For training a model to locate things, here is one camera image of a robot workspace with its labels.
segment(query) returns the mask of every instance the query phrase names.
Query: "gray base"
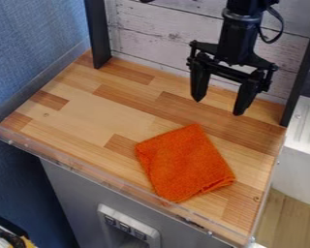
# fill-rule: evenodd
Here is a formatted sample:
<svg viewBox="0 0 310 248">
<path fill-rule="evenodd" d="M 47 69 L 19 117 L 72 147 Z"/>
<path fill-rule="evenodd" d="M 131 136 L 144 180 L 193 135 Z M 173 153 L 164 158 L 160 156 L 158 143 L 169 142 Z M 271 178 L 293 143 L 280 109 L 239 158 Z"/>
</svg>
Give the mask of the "gray base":
<svg viewBox="0 0 310 248">
<path fill-rule="evenodd" d="M 159 231 L 162 248 L 231 247 L 80 175 L 43 160 L 42 163 L 81 248 L 115 248 L 106 245 L 97 215 L 100 203 Z"/>
</svg>

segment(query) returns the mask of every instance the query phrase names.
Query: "white wood panel wall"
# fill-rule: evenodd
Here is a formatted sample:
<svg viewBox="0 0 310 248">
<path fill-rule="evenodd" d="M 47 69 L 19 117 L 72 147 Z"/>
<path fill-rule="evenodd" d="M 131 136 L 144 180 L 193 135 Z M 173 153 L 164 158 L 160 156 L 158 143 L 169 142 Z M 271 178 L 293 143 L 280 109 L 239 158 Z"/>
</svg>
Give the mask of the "white wood panel wall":
<svg viewBox="0 0 310 248">
<path fill-rule="evenodd" d="M 226 0 L 107 0 L 111 45 L 116 56 L 188 76 L 189 42 L 218 43 Z M 284 103 L 295 82 L 310 36 L 310 0 L 282 0 L 277 8 L 286 20 L 280 41 L 267 45 L 258 40 L 256 53 L 280 66 L 269 92 L 262 94 Z M 267 36 L 276 34 L 278 23 L 265 16 Z M 212 84 L 237 90 L 237 84 L 213 77 Z"/>
</svg>

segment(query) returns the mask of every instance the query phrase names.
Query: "gray fabric wall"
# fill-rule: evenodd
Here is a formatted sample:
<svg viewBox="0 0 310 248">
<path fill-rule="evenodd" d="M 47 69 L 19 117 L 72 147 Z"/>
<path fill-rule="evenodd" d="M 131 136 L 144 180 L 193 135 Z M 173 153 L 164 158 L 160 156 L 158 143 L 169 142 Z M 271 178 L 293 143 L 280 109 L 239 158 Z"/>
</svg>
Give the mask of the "gray fabric wall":
<svg viewBox="0 0 310 248">
<path fill-rule="evenodd" d="M 0 106 L 87 35 L 82 0 L 0 0 Z M 39 247 L 76 247 L 39 160 L 1 141 L 0 215 Z"/>
</svg>

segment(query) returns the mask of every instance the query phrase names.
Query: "orange cloth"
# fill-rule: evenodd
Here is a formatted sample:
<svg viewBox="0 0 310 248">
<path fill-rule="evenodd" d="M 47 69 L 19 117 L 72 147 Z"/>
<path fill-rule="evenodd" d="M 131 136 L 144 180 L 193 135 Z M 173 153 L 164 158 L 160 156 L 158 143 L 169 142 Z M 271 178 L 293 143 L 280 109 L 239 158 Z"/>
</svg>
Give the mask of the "orange cloth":
<svg viewBox="0 0 310 248">
<path fill-rule="evenodd" d="M 228 164 L 198 124 L 139 143 L 136 153 L 156 193 L 172 202 L 235 181 Z"/>
</svg>

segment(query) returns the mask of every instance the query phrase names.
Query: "wooden floor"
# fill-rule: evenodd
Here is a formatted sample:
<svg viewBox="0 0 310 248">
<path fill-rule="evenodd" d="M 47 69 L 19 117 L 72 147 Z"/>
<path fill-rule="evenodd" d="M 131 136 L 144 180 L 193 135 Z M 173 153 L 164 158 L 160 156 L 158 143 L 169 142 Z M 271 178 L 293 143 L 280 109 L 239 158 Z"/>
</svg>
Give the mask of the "wooden floor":
<svg viewBox="0 0 310 248">
<path fill-rule="evenodd" d="M 310 205 L 271 189 L 256 240 L 266 248 L 310 248 Z"/>
<path fill-rule="evenodd" d="M 136 143 L 199 123 L 237 181 L 166 210 L 174 215 L 187 214 L 215 234 L 244 244 L 263 201 L 285 129 L 278 125 L 283 106 L 257 100 L 245 115 L 236 117 L 232 115 L 235 98 L 234 92 L 210 87 L 207 96 L 195 103 L 185 77 L 116 58 L 95 70 L 90 53 L 86 53 L 6 118 L 1 127 L 40 144 L 21 140 L 23 147 L 80 172 L 108 180 L 103 177 L 105 172 L 110 178 L 154 193 L 135 156 Z M 18 142 L 10 133 L 1 135 Z M 133 187 L 128 189 L 130 194 L 139 194 L 132 192 Z M 193 212 L 202 218 L 195 218 L 197 215 L 190 214 Z"/>
</svg>

